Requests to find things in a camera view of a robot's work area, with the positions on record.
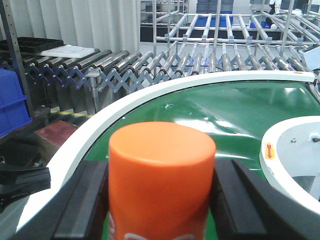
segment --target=metal pipe rack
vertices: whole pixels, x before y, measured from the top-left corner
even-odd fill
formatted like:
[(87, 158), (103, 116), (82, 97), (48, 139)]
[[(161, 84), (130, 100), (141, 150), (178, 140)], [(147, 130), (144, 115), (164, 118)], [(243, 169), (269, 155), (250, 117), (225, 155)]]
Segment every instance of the metal pipe rack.
[[(170, 33), (172, 34), (167, 34), (166, 36), (157, 36), (156, 41), (264, 45), (282, 45), (282, 43), (284, 43), (286, 46), (313, 45), (319, 42), (319, 39), (315, 34), (320, 33), (320, 28), (302, 16), (293, 15), (292, 18), (287, 21), (287, 15), (270, 15), (265, 12), (263, 13), (263, 15), (271, 18), (271, 20), (278, 26), (278, 29), (263, 28), (258, 21), (260, 15), (220, 14), (220, 17), (224, 17), (226, 19), (226, 27), (214, 27), (210, 26), (210, 22), (212, 18), (218, 19), (217, 14), (180, 14), (181, 20), (177, 25), (171, 27), (172, 29)], [(204, 27), (195, 26), (199, 17), (207, 17), (206, 25)], [(237, 26), (231, 25), (230, 17), (237, 18), (240, 24)], [(256, 28), (249, 28), (248, 26), (246, 26), (243, 20), (244, 17), (249, 17), (255, 24)], [(183, 26), (183, 23), (187, 18), (191, 18), (192, 21), (189, 26)], [(183, 37), (176, 37), (174, 35), (174, 33), (176, 33), (178, 30), (186, 30), (186, 33), (183, 35)], [(191, 37), (193, 31), (203, 31), (202, 37)], [(213, 38), (209, 38), (209, 31), (214, 31), (215, 35), (219, 31), (226, 31), (227, 38), (218, 38), (218, 34)], [(243, 33), (243, 37), (235, 38), (235, 31), (241, 31)], [(253, 36), (250, 35), (250, 32), (258, 32), (259, 36), (262, 39), (253, 39)], [(280, 33), (284, 37), (285, 41), (283, 41), (283, 39), (274, 40), (273, 37), (268, 34), (272, 32)]]

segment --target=orange bottle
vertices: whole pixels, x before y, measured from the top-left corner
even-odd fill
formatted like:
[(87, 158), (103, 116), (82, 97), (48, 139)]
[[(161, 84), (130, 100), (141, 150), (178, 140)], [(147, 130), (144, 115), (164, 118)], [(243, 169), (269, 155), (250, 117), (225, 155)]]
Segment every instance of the orange bottle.
[(216, 145), (172, 122), (141, 122), (109, 141), (109, 239), (203, 240)]

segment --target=white curtain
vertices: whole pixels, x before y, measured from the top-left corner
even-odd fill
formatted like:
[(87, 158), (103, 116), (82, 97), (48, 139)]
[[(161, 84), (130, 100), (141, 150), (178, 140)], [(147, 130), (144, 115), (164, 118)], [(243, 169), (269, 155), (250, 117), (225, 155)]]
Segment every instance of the white curtain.
[[(81, 47), (137, 51), (140, 0), (11, 0), (18, 37), (62, 39)], [(5, 32), (1, 26), (2, 38)]]

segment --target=black tray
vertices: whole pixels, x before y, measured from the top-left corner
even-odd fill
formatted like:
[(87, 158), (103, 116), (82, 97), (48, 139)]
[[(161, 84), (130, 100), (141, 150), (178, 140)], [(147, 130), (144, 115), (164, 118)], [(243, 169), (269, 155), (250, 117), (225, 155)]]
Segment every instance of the black tray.
[[(20, 51), (23, 53), (38, 53), (49, 49), (54, 49), (64, 45), (64, 41), (58, 39), (18, 37)], [(0, 41), (1, 50), (9, 50), (7, 40)]]

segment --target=green conveyor belt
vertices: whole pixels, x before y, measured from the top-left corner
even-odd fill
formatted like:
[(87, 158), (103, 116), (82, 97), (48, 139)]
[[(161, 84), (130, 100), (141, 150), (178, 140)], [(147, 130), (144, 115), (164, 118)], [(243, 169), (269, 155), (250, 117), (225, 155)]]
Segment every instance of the green conveyor belt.
[[(124, 115), (100, 136), (85, 159), (108, 160), (109, 138), (122, 126), (168, 121), (209, 134), (217, 145), (217, 159), (240, 158), (264, 177), (259, 162), (264, 133), (280, 121), (310, 115), (320, 115), (320, 105), (302, 82), (241, 81), (197, 86), (158, 97)], [(209, 218), (206, 239), (216, 240)]]

